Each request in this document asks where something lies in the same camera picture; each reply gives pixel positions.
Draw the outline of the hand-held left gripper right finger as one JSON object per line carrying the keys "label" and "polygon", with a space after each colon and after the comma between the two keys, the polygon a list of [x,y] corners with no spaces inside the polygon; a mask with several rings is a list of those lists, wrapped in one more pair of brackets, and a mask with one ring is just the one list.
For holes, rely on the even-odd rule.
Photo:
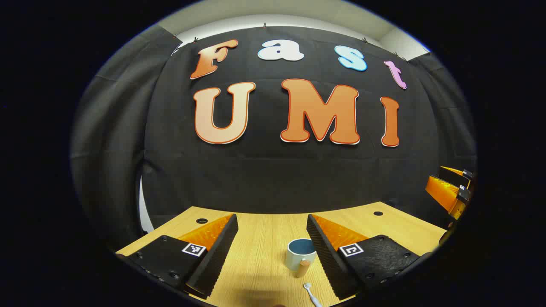
{"label": "hand-held left gripper right finger", "polygon": [[365,237],[327,218],[309,214],[307,232],[338,299],[370,295],[427,260],[387,235]]}

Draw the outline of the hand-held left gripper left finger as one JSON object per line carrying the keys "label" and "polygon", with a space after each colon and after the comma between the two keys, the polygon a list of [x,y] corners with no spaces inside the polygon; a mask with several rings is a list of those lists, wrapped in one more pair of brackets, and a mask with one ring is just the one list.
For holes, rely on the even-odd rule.
{"label": "hand-held left gripper left finger", "polygon": [[117,257],[161,284],[207,299],[237,233],[237,216],[229,214],[179,237],[160,235]]}

